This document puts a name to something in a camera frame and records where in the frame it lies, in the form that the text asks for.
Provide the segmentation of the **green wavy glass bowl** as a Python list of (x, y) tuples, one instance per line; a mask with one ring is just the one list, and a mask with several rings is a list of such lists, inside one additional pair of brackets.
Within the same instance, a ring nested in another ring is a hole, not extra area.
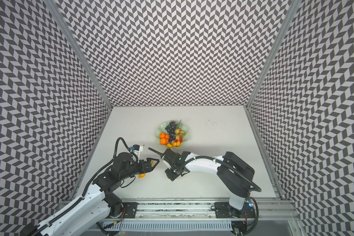
[[(156, 129), (156, 131), (155, 131), (155, 136), (156, 136), (156, 138), (158, 138), (159, 139), (159, 143), (160, 143), (160, 138), (159, 138), (159, 134), (161, 133), (161, 132), (164, 132), (165, 134), (167, 134), (167, 131), (165, 130), (165, 127), (167, 126), (167, 123), (168, 122), (166, 122), (166, 123), (163, 123), (162, 125), (160, 125), (157, 129)], [(182, 138), (183, 138), (183, 141), (181, 142), (181, 145), (182, 145), (182, 143), (185, 143), (185, 142), (187, 142), (188, 140), (189, 140), (189, 129), (188, 129), (188, 127), (186, 127), (183, 123), (181, 123), (181, 126), (180, 126), (180, 128), (179, 128), (180, 130), (183, 130), (185, 133), (186, 133), (186, 135), (185, 136), (182, 136)]]

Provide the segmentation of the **dark grape bunch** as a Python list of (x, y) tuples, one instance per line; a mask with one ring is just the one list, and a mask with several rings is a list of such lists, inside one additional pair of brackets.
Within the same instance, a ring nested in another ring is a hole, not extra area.
[(182, 120), (175, 121), (171, 120), (167, 123), (167, 126), (165, 127), (165, 130), (167, 131), (167, 134), (169, 134), (169, 140), (175, 140), (177, 132), (176, 130), (180, 128)]

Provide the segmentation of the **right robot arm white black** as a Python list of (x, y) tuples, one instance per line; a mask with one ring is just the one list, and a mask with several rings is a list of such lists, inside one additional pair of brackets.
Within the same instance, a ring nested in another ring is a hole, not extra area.
[(240, 218), (244, 207), (249, 206), (247, 200), (250, 193), (261, 192), (262, 189), (253, 182), (255, 170), (233, 152), (226, 152), (223, 156), (204, 156), (184, 151), (179, 154), (170, 149), (160, 154), (167, 165), (165, 174), (174, 181), (191, 172), (202, 172), (216, 175), (230, 191), (228, 213), (230, 216)]

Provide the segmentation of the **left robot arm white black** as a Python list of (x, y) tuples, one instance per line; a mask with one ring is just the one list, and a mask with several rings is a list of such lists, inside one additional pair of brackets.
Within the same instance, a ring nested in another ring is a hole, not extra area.
[(159, 159), (134, 161), (136, 152), (122, 152), (100, 168), (83, 193), (37, 225), (26, 225), (22, 236), (78, 236), (109, 215), (121, 218), (124, 207), (114, 191), (127, 178), (152, 172)]

